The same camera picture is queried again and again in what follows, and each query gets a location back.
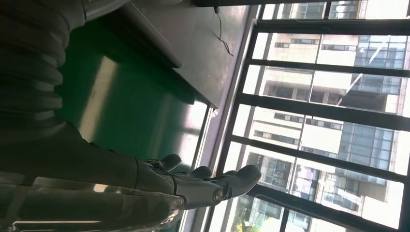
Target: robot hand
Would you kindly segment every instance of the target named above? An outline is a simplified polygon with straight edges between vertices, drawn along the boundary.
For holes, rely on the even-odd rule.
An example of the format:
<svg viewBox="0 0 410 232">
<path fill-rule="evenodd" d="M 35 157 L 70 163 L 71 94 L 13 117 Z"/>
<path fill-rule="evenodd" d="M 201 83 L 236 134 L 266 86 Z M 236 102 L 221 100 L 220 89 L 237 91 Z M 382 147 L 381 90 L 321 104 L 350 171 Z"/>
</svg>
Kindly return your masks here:
<svg viewBox="0 0 410 232">
<path fill-rule="evenodd" d="M 177 155 L 169 155 L 163 160 L 147 160 L 146 163 L 157 175 L 173 182 L 174 195 L 184 198 L 185 209 L 214 206 L 246 194 L 261 177 L 260 171 L 253 165 L 214 178 L 210 178 L 212 172 L 204 166 L 191 173 L 171 174 L 168 171 L 181 163 Z"/>
</svg>

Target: glass pane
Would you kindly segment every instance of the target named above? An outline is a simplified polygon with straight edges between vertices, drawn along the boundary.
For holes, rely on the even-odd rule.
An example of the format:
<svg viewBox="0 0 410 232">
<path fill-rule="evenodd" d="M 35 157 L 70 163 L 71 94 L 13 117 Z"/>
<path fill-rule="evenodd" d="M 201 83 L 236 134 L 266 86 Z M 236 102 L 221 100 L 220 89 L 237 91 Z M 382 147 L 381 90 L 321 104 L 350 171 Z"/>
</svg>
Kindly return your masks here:
<svg viewBox="0 0 410 232">
<path fill-rule="evenodd" d="M 410 132 L 261 107 L 255 107 L 250 122 L 249 134 L 239 136 L 407 175 Z M 246 121 L 237 120 L 236 124 L 245 125 Z M 246 152 L 245 157 L 253 153 L 255 155 L 266 153 L 256 148 L 247 148 Z M 269 152 L 269 157 L 287 162 L 293 160 L 289 156 L 275 152 Z M 274 183 L 275 170 L 278 168 L 281 167 L 272 166 L 269 170 L 271 172 L 269 178 L 272 178 L 270 184 L 283 188 L 284 184 Z M 365 177 L 354 176 L 354 178 L 362 180 L 361 178 Z M 367 177 L 366 180 L 376 185 L 386 184 L 384 180 L 378 178 Z"/>
<path fill-rule="evenodd" d="M 259 34 L 258 39 L 259 37 L 267 38 L 264 34 Z M 406 42 L 406 36 L 274 33 L 267 58 L 303 63 L 408 70 L 410 67 L 404 62 Z"/>
<path fill-rule="evenodd" d="M 302 149 L 314 153 L 318 151 L 303 146 Z M 398 227 L 404 187 L 402 183 L 323 163 L 295 159 L 249 145 L 245 150 L 246 163 L 243 166 L 253 164 L 261 170 L 259 184 L 389 227 Z M 377 213 L 380 212 L 377 209 L 382 209 L 392 217 L 383 218 Z M 310 220 L 298 216 L 295 218 L 299 218 L 298 227 L 309 226 Z"/>
<path fill-rule="evenodd" d="M 409 0 L 394 0 L 388 4 L 381 0 L 333 1 L 329 19 L 400 19 L 406 18 Z M 323 19 L 324 2 L 266 5 L 263 19 Z"/>
<path fill-rule="evenodd" d="M 297 159 L 293 178 L 292 195 L 398 228 L 402 183 L 305 159 Z M 377 209 L 391 216 L 381 216 Z"/>
<path fill-rule="evenodd" d="M 283 207 L 245 195 L 233 203 L 233 210 L 234 219 L 228 231 L 263 232 L 280 229 Z"/>
<path fill-rule="evenodd" d="M 299 212 L 290 211 L 285 232 L 357 232 L 344 227 L 304 215 Z"/>
<path fill-rule="evenodd" d="M 252 164 L 261 170 L 260 185 L 289 193 L 294 157 L 246 146 L 245 160 L 246 165 Z"/>
<path fill-rule="evenodd" d="M 260 69 L 263 69 L 262 76 L 259 76 Z M 408 81 L 407 78 L 393 76 L 250 66 L 246 82 L 252 86 L 246 87 L 244 93 L 410 117 L 410 105 L 404 103 L 406 93 L 410 91 Z M 340 123 L 308 123 L 342 129 Z M 389 140 L 393 136 L 391 131 L 384 133 L 380 139 Z"/>
<path fill-rule="evenodd" d="M 277 19 L 323 19 L 325 2 L 280 4 Z"/>
</svg>

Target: black window frame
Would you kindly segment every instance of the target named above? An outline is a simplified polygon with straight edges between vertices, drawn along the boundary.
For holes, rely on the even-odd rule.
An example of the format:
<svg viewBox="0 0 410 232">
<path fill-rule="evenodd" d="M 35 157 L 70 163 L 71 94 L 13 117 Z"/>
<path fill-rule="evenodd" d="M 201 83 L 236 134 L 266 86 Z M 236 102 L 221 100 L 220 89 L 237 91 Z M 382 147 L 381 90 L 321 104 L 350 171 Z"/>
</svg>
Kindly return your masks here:
<svg viewBox="0 0 410 232">
<path fill-rule="evenodd" d="M 405 189 L 410 188 L 410 170 L 408 171 L 407 175 L 396 174 L 394 172 L 386 170 L 366 167 L 360 164 L 344 162 L 342 160 L 317 156 L 309 152 L 288 149 L 286 147 L 252 140 L 246 138 L 247 135 L 243 137 L 232 134 L 235 119 L 238 115 L 238 108 L 241 104 L 250 105 L 252 108 L 262 107 L 271 110 L 289 112 L 292 114 L 324 117 L 332 120 L 387 128 L 390 130 L 410 131 L 410 119 L 404 118 L 402 116 L 364 111 L 359 109 L 339 108 L 323 104 L 312 104 L 310 102 L 300 102 L 289 99 L 277 99 L 258 96 L 257 93 L 255 93 L 255 95 L 243 93 L 249 65 L 279 68 L 306 68 L 310 70 L 341 73 L 377 74 L 401 78 L 410 77 L 410 72 L 408 70 L 380 69 L 374 67 L 350 67 L 342 65 L 321 65 L 316 63 L 311 64 L 301 62 L 266 60 L 265 54 L 264 59 L 252 59 L 252 53 L 256 43 L 256 35 L 258 33 L 410 35 L 410 28 L 408 27 L 410 21 L 408 19 L 392 20 L 389 23 L 386 23 L 387 20 L 386 22 L 380 20 L 377 22 L 377 24 L 375 24 L 372 20 L 345 20 L 337 22 L 337 20 L 326 20 L 329 17 L 330 12 L 330 10 L 328 9 L 330 9 L 330 5 L 328 7 L 327 4 L 324 20 L 309 20 L 309 22 L 305 20 L 258 20 L 258 23 L 254 27 L 254 31 L 249 40 L 249 48 L 247 51 L 247 56 L 242 69 L 242 73 L 240 75 L 241 77 L 239 79 L 237 94 L 235 95 L 234 105 L 232 107 L 232 113 L 229 117 L 230 123 L 228 124 L 226 130 L 227 139 L 223 142 L 221 156 L 217 168 L 217 174 L 223 173 L 229 146 L 232 142 L 235 142 L 274 152 L 281 152 L 292 157 L 303 157 L 304 159 L 314 162 L 329 163 L 332 166 L 335 166 L 336 169 L 344 169 L 349 172 L 357 172 L 360 174 L 372 175 L 377 178 L 383 178 L 385 180 L 400 182 L 404 184 Z M 286 229 L 286 221 L 289 217 L 289 210 L 303 212 L 310 217 L 329 221 L 336 225 L 362 232 L 398 231 L 376 222 L 364 220 L 359 216 L 345 214 L 343 212 L 325 207 L 315 202 L 309 202 L 305 199 L 300 199 L 290 194 L 283 193 L 275 189 L 266 188 L 261 185 L 256 185 L 248 193 L 248 195 L 285 207 L 280 232 L 284 232 Z M 403 196 L 402 214 L 400 217 L 399 227 L 402 231 L 410 231 L 410 191 L 407 191 L 407 193 Z"/>
</svg>

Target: metal rod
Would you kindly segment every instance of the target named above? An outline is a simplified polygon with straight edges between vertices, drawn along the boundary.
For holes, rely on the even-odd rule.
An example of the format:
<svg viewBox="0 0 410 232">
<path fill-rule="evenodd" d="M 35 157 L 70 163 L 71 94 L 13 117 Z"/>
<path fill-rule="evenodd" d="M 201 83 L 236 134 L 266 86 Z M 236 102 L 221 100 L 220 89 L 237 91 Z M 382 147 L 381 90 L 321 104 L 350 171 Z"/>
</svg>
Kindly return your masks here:
<svg viewBox="0 0 410 232">
<path fill-rule="evenodd" d="M 331 1 L 326 2 L 326 6 L 325 6 L 325 9 L 324 9 L 323 19 L 325 19 L 325 20 L 329 19 L 330 7 L 331 7 L 331 6 L 332 6 L 332 2 L 331 2 Z"/>
<path fill-rule="evenodd" d="M 409 19 L 258 20 L 257 32 L 333 35 L 410 35 Z"/>
<path fill-rule="evenodd" d="M 303 3 L 303 2 L 324 2 L 328 0 L 193 0 L 199 7 L 213 6 L 240 6 L 240 5 L 264 5 L 280 3 Z"/>
<path fill-rule="evenodd" d="M 253 147 L 265 149 L 268 151 L 285 154 L 287 156 L 301 158 L 304 160 L 310 160 L 310 161 L 317 162 L 317 163 L 323 163 L 326 165 L 335 166 L 337 168 L 343 168 L 343 169 L 351 170 L 351 171 L 358 172 L 358 173 L 372 175 L 372 176 L 380 177 L 386 180 L 392 180 L 392 181 L 401 182 L 401 183 L 407 182 L 407 176 L 405 175 L 400 175 L 400 174 L 393 173 L 387 170 L 373 168 L 373 167 L 361 165 L 358 163 L 352 163 L 352 162 L 348 162 L 348 161 L 344 161 L 340 159 L 334 159 L 334 158 L 330 158 L 326 156 L 321 156 L 321 155 L 309 153 L 306 151 L 296 150 L 296 149 L 279 146 L 275 144 L 269 144 L 269 143 L 265 143 L 259 140 L 253 140 L 253 139 L 234 135 L 232 136 L 232 142 L 242 143 L 245 145 L 250 145 Z"/>
<path fill-rule="evenodd" d="M 324 104 L 300 102 L 241 93 L 237 96 L 241 104 L 280 110 L 301 115 L 324 117 L 344 122 L 381 127 L 398 131 L 410 131 L 410 118 L 378 113 L 356 108 L 335 107 Z"/>
<path fill-rule="evenodd" d="M 271 67 L 294 68 L 294 69 L 309 69 L 309 70 L 327 71 L 327 72 L 335 72 L 335 73 L 336 72 L 338 73 L 363 73 L 363 74 L 371 74 L 371 75 L 399 76 L 399 77 L 406 77 L 406 78 L 410 77 L 409 70 L 400 70 L 400 69 L 381 69 L 381 68 L 370 68 L 370 67 L 300 63 L 300 62 L 291 62 L 291 61 L 262 60 L 262 59 L 248 59 L 247 63 L 249 63 L 250 65 L 264 65 L 264 66 L 271 66 Z"/>
<path fill-rule="evenodd" d="M 285 209 L 283 211 L 282 222 L 280 223 L 279 232 L 286 231 L 286 224 L 288 224 L 288 219 L 289 219 L 289 209 Z"/>
<path fill-rule="evenodd" d="M 265 186 L 256 185 L 248 195 L 277 204 L 302 214 L 362 232 L 396 232 L 397 230 L 363 219 L 359 216 L 332 209 L 316 202 L 299 198 Z"/>
</svg>

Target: green floor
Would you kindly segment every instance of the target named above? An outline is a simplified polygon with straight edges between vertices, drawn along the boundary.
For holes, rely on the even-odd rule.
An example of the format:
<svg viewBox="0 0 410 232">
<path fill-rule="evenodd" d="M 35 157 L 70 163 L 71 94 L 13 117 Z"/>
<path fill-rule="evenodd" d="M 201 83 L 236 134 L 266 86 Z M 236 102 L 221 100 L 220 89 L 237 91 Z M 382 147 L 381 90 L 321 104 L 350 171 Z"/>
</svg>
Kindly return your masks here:
<svg viewBox="0 0 410 232">
<path fill-rule="evenodd" d="M 83 137 L 139 159 L 179 154 L 190 167 L 206 105 L 172 70 L 131 50 L 99 22 L 71 34 L 57 114 Z"/>
</svg>

